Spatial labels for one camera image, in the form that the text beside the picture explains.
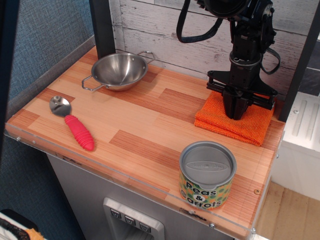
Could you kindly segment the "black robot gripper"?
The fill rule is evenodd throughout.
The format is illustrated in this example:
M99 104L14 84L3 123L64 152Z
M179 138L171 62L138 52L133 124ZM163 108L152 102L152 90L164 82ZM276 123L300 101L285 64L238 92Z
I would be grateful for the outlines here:
M241 119L247 108L256 105L272 110L277 91L260 78L262 53L241 59L232 51L229 55L230 70L210 70L207 88L222 94L225 114Z

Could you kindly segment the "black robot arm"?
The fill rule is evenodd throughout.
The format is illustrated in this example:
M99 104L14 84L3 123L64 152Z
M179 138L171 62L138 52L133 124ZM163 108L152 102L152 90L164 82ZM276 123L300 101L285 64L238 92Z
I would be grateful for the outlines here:
M264 83L260 72L268 75L263 56L279 54L270 48L276 32L273 29L273 3L270 0L199 0L197 4L219 19L230 23L232 51L230 70L210 70L207 88L221 93L227 117L240 120L251 105L272 110L278 92Z

